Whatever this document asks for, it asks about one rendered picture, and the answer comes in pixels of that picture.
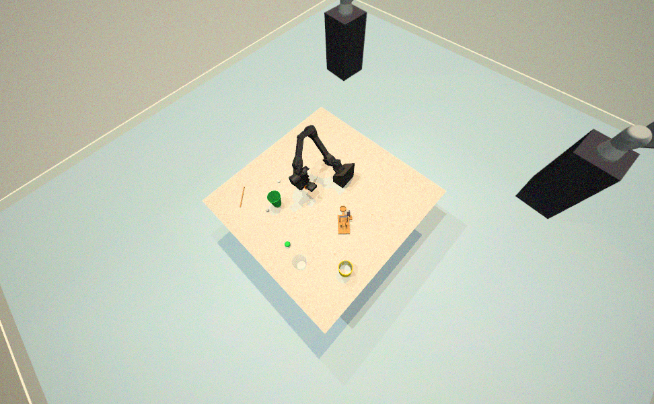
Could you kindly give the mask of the green cup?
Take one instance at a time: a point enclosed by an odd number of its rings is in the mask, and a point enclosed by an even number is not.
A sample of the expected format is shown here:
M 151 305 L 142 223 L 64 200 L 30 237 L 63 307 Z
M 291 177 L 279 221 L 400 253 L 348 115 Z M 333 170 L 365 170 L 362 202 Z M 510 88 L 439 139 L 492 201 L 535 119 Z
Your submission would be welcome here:
M 281 206 L 281 195 L 280 195 L 279 191 L 270 191 L 270 193 L 268 194 L 268 201 L 274 207 L 280 207 Z

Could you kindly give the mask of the yellow cup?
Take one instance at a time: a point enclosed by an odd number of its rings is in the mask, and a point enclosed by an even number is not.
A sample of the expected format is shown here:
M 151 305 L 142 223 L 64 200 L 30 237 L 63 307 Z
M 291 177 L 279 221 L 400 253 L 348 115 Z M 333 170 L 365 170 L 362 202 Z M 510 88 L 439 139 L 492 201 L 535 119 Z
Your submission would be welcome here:
M 353 265 L 350 261 L 341 261 L 338 265 L 338 270 L 341 276 L 348 277 L 353 271 Z

